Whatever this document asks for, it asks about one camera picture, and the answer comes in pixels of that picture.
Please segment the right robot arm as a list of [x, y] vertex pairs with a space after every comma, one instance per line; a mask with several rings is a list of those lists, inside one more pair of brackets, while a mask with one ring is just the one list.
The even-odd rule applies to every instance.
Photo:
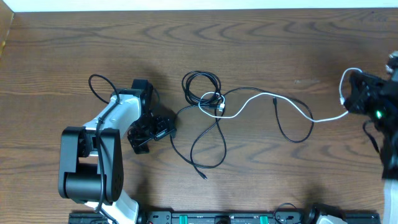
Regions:
[[369, 117], [363, 124], [373, 123], [377, 131], [383, 134], [383, 144], [367, 134], [383, 165], [384, 180], [384, 223], [397, 223], [397, 51], [389, 55], [386, 63], [389, 79], [352, 68], [349, 77], [351, 93], [340, 96], [340, 103], [351, 114]]

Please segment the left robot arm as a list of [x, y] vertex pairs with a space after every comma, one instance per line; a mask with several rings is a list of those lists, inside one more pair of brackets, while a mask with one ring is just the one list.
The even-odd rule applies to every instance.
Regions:
[[146, 223], [147, 215], [123, 189], [121, 140], [127, 137], [136, 154], [147, 143], [176, 132], [169, 116], [154, 114], [153, 85], [134, 80], [130, 88], [114, 88], [106, 107], [83, 126], [68, 126], [61, 135], [58, 192], [85, 204], [106, 223]]

